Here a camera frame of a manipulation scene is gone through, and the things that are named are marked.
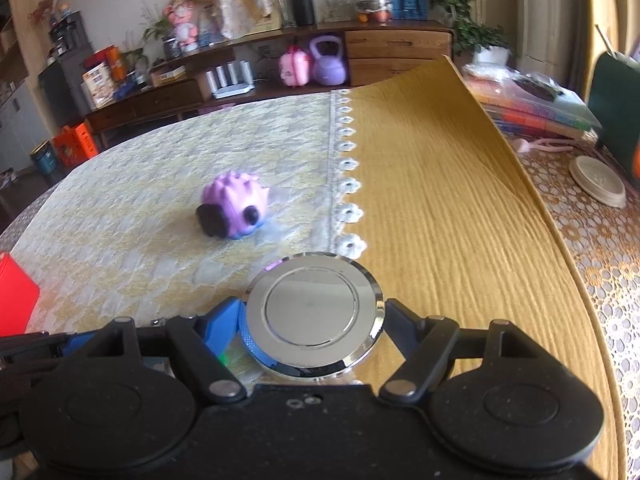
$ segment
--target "purple hedgehog toy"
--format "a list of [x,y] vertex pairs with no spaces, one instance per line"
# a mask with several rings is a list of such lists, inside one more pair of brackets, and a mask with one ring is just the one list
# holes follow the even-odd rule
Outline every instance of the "purple hedgehog toy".
[[256,175],[227,171],[205,186],[196,215],[207,236],[239,240],[264,223],[268,197]]

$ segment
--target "wooden drawer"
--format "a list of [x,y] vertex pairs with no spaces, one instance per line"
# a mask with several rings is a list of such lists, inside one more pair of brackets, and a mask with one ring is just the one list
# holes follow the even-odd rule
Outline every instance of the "wooden drawer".
[[133,106],[129,101],[106,105],[104,108],[98,108],[87,116],[89,124],[96,132],[121,126],[135,118],[136,113],[133,111]]
[[377,83],[408,72],[425,62],[425,59],[350,59],[351,84],[362,86]]
[[436,30],[351,30],[344,33],[349,59],[451,56],[452,35]]
[[196,106],[203,102],[204,99],[195,79],[154,88],[132,98],[136,117],[139,118],[162,114],[185,106]]

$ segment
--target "orange basket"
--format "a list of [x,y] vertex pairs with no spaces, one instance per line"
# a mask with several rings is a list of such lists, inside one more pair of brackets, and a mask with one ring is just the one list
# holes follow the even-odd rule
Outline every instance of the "orange basket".
[[94,139],[86,124],[78,126],[64,126],[62,132],[53,138],[53,144],[58,150],[58,158],[68,167],[77,166],[98,154]]

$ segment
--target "pink toy suitcase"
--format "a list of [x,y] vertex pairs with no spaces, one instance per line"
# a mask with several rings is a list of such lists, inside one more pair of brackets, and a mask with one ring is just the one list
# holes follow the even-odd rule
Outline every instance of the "pink toy suitcase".
[[280,57],[280,78],[287,86],[304,86],[311,77],[311,56],[297,46],[290,46]]

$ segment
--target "toy hedgehog eye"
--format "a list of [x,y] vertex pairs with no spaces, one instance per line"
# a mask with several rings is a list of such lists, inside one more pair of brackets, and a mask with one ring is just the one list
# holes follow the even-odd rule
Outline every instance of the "toy hedgehog eye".
[[260,219],[260,213],[258,213],[258,210],[255,208],[255,206],[251,205],[244,208],[242,217],[244,218],[244,221],[249,225],[256,225],[258,223],[258,220]]

